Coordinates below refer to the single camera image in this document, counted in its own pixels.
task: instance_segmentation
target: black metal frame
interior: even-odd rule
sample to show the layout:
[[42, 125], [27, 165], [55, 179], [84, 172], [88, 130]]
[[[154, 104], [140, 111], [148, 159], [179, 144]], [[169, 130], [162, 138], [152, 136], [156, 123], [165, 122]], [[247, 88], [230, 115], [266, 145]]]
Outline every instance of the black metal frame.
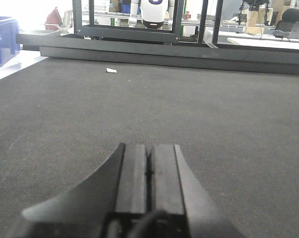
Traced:
[[184, 0], [175, 1], [174, 23], [171, 31], [139, 29], [129, 27], [104, 26], [94, 24], [94, 0], [89, 0], [89, 25], [82, 25], [81, 0], [73, 0], [76, 33], [81, 36], [93, 36], [115, 39], [128, 39], [150, 42], [177, 43], [181, 34], [181, 17]]

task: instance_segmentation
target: carpeted table surface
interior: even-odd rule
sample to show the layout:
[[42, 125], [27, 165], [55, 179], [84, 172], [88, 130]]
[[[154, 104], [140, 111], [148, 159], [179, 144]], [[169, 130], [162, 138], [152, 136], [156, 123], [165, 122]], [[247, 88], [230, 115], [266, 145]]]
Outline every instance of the carpeted table surface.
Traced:
[[179, 144], [245, 235], [299, 238], [299, 76], [59, 59], [0, 80], [0, 238], [120, 142]]

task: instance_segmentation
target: white wall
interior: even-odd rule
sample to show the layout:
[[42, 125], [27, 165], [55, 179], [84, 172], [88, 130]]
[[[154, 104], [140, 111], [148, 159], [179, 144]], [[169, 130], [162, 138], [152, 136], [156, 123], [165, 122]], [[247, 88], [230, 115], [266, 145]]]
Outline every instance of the white wall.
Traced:
[[[190, 12], [191, 19], [194, 20], [201, 13], [203, 0], [187, 0], [186, 10]], [[215, 15], [217, 0], [209, 0], [208, 15]]]
[[22, 29], [38, 29], [56, 6], [63, 18], [64, 11], [72, 8], [72, 0], [0, 0], [0, 16], [15, 17]]

